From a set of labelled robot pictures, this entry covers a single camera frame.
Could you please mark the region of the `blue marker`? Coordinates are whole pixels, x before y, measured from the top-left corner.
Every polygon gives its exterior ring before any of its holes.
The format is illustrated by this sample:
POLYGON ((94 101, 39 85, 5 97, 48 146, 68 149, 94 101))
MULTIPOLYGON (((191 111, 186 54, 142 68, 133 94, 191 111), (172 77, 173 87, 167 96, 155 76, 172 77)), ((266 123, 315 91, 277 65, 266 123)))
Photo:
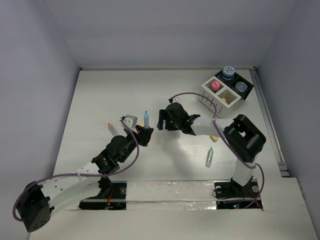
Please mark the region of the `blue marker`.
POLYGON ((150 118, 147 111, 145 111, 143 116, 143 126, 145 129, 148 129, 150 127, 150 118))

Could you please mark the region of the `pink cap bottle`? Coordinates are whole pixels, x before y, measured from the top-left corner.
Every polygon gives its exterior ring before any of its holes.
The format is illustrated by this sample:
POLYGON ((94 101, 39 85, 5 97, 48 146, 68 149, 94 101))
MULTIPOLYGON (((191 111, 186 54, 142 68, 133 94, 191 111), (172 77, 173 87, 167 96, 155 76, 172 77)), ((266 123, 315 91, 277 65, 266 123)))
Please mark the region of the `pink cap bottle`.
POLYGON ((221 87, 221 84, 217 80, 214 80, 210 85, 210 89, 215 93, 220 90, 220 87, 221 87))

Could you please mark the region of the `green marker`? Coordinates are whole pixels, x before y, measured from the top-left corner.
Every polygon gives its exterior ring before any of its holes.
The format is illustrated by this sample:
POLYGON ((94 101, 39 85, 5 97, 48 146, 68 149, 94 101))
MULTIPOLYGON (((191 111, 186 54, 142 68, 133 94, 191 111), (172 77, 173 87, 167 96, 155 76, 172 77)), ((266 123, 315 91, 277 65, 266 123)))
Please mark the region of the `green marker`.
POLYGON ((205 167, 206 168, 210 168, 211 164, 212 164, 212 159, 213 159, 213 148, 211 147, 208 152, 207 152, 207 156, 206 156, 206 162, 205 162, 205 167))

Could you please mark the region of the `blue lid jar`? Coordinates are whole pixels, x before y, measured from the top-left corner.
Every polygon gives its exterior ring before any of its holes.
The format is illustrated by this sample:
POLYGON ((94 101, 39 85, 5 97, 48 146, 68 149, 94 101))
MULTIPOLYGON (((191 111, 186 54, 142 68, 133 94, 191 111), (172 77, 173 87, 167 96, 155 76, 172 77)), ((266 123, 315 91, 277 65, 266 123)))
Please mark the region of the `blue lid jar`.
POLYGON ((232 66, 225 66, 225 67, 222 69, 221 77, 222 77, 223 79, 225 79, 226 81, 230 81, 230 80, 233 79, 235 73, 236 73, 236 71, 235 71, 235 69, 234 69, 232 66))

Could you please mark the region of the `clear jar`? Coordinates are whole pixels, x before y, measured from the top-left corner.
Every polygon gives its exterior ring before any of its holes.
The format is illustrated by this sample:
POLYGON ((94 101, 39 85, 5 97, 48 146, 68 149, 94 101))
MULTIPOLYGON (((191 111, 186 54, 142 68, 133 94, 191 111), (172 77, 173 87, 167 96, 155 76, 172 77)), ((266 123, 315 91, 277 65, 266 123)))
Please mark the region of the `clear jar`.
POLYGON ((240 93, 244 93, 247 89, 248 89, 248 85, 243 82, 243 81, 239 81, 235 84, 235 88, 240 92, 240 93))

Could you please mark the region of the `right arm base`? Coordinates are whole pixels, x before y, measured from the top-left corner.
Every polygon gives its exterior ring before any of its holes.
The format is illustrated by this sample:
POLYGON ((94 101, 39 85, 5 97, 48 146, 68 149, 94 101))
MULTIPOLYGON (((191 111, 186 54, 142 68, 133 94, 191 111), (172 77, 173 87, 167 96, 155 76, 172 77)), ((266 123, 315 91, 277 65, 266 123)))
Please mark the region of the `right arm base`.
POLYGON ((252 179, 240 186, 233 180, 214 183, 212 196, 218 210, 263 209, 258 182, 252 179))

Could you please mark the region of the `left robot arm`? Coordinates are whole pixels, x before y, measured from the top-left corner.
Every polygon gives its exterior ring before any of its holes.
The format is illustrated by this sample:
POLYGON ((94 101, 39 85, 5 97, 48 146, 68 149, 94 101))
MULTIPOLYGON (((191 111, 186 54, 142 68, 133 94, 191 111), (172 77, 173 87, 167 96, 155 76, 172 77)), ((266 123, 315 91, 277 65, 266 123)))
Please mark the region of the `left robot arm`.
POLYGON ((108 196, 112 187, 109 177, 122 173, 119 164, 133 151, 146 147, 154 129, 136 125, 125 127, 124 131, 126 136, 114 136, 98 156, 75 172, 53 175, 26 185, 14 203, 13 217, 32 233, 60 210, 87 198, 87 187, 93 186, 94 193, 101 198, 108 196))

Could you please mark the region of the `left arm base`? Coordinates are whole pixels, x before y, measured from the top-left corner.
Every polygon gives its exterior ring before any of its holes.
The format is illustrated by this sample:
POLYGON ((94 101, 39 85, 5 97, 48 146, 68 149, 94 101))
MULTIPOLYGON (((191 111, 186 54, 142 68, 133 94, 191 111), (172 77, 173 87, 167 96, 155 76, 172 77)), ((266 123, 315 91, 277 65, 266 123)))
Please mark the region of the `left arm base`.
POLYGON ((115 181, 112 187, 79 202, 81 210, 126 210, 127 182, 115 181))

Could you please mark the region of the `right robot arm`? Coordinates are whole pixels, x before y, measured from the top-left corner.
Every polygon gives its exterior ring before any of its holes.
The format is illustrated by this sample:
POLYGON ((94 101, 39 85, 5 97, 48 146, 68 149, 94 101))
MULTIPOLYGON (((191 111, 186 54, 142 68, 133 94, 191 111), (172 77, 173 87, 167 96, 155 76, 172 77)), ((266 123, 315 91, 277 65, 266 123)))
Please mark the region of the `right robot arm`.
POLYGON ((192 136, 220 137, 236 156, 235 170, 230 180, 230 190, 235 196, 242 196, 249 189, 253 178, 256 158, 262 151, 266 137, 243 114, 233 119, 189 115, 178 102, 159 110, 158 130, 181 131, 192 136))

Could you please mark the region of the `yellow cap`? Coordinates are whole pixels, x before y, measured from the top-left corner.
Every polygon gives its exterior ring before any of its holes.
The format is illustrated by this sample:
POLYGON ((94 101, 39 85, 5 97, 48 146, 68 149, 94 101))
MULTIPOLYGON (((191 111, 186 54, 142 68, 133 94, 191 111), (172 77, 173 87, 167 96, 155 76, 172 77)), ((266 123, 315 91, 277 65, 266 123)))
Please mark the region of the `yellow cap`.
POLYGON ((216 137, 216 136, 210 136, 209 137, 214 143, 216 143, 217 141, 218 141, 218 137, 216 137))

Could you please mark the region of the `foil tape strip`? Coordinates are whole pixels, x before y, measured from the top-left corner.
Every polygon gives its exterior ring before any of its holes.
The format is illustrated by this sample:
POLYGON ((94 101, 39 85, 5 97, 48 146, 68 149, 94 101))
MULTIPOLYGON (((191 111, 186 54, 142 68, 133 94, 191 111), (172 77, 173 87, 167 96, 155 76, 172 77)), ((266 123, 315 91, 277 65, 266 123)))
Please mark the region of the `foil tape strip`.
POLYGON ((215 182, 184 181, 129 181, 126 188, 128 211, 196 211, 216 210, 212 195, 215 182))

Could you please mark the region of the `black and white organizer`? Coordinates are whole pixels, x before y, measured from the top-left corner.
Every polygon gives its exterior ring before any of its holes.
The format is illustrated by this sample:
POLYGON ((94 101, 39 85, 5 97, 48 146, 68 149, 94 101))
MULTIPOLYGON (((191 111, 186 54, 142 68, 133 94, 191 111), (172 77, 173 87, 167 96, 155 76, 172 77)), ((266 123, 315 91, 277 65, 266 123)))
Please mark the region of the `black and white organizer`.
POLYGON ((204 104, 212 112, 215 112, 219 118, 224 119, 234 113, 239 104, 246 100, 253 87, 254 85, 252 83, 239 75, 237 72, 235 72, 232 80, 227 81, 223 79, 222 70, 220 70, 200 86, 200 96, 197 98, 197 100, 204 104), (220 82, 220 89, 217 92, 213 92, 210 89, 213 81, 220 82), (246 83, 247 90, 245 92, 239 92, 235 88, 237 82, 246 83), (222 98, 226 98, 228 103, 224 102, 222 98))

